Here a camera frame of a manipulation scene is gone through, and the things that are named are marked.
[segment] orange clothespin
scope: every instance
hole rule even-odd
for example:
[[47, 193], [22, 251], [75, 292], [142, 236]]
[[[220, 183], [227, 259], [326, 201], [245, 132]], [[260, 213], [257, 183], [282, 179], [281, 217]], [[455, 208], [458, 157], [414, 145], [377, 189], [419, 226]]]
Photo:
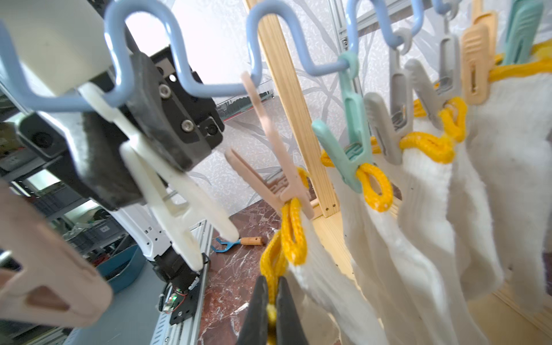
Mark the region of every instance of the orange clothespin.
[[498, 15], [483, 12], [483, 1], [471, 3], [472, 26], [467, 28], [462, 44], [462, 91], [468, 104], [484, 103], [489, 97], [489, 71], [495, 64]]
[[489, 97], [489, 30], [481, 23], [462, 35], [462, 91], [468, 104], [484, 103]]
[[303, 212], [309, 219], [312, 219], [314, 217], [314, 211], [310, 204], [309, 191], [303, 185], [297, 168], [293, 164], [293, 159], [285, 149], [284, 143], [274, 123], [264, 109], [261, 98], [257, 93], [251, 77], [248, 73], [244, 73], [241, 78], [257, 116], [261, 121], [264, 133], [270, 144], [272, 144], [272, 149], [282, 170], [269, 176], [265, 180], [232, 148], [226, 150], [226, 160], [238, 175], [240, 175], [255, 192], [259, 193], [261, 198], [272, 206], [278, 214], [281, 213], [282, 207], [286, 202], [293, 198], [298, 198], [299, 201], [301, 201]]

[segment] blue bin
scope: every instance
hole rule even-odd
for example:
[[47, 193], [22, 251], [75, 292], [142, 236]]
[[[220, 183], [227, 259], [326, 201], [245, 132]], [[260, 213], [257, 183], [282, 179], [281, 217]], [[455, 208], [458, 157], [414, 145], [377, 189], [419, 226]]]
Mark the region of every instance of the blue bin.
[[112, 275], [115, 270], [120, 270], [124, 263], [127, 263], [123, 270], [107, 281], [111, 285], [113, 293], [116, 294], [136, 280], [145, 262], [146, 258], [142, 251], [138, 248], [138, 245], [134, 245], [102, 262], [96, 269], [102, 277], [106, 278]]

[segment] wooden post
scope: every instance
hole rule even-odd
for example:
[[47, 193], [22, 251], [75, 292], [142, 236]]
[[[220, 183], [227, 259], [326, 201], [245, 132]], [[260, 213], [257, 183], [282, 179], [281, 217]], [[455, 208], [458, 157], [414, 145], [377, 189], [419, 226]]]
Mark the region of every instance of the wooden post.
[[[258, 0], [244, 1], [248, 9], [258, 2]], [[321, 150], [318, 139], [312, 131], [309, 110], [289, 55], [282, 28], [275, 14], [267, 15], [261, 20], [259, 39], [285, 115], [288, 117], [291, 130], [299, 145], [299, 151], [301, 151], [310, 173], [322, 214], [325, 217], [331, 216], [339, 211], [339, 202], [326, 174], [326, 168], [320, 162]]]

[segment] mint green clothespin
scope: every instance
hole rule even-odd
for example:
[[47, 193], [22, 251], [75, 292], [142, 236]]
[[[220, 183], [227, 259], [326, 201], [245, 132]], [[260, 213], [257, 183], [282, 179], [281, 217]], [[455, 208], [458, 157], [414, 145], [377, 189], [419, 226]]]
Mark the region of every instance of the mint green clothespin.
[[339, 56], [349, 63], [349, 69], [339, 72], [339, 86], [345, 106], [349, 146], [341, 148], [328, 126], [321, 120], [312, 123], [312, 130], [320, 144], [341, 174], [343, 181], [355, 192], [362, 193], [362, 185], [356, 173], [364, 163], [372, 163], [372, 146], [370, 144], [370, 127], [364, 109], [362, 96], [353, 90], [353, 79], [358, 75], [359, 63], [357, 54], [346, 51]]
[[502, 65], [526, 63], [543, 16], [542, 0], [513, 0], [506, 28], [506, 48]]

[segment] pink clothespin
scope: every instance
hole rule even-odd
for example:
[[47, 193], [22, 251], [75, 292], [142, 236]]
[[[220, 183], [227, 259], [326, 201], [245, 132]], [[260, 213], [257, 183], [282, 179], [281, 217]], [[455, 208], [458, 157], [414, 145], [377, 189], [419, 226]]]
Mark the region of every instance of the pink clothespin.
[[236, 152], [229, 148], [225, 152], [225, 157], [232, 168], [247, 182], [255, 192], [259, 193], [264, 201], [278, 214], [281, 214], [284, 204], [292, 198], [298, 198], [301, 201], [302, 209], [305, 215], [312, 219], [314, 211], [310, 204], [309, 191], [303, 185], [297, 168], [293, 164], [293, 159], [285, 149], [284, 143], [274, 126], [274, 123], [268, 116], [257, 89], [247, 72], [241, 76], [245, 90], [249, 95], [251, 103], [255, 108], [257, 116], [261, 121], [264, 133], [272, 145], [272, 150], [282, 167], [282, 171], [268, 178], [263, 178]]

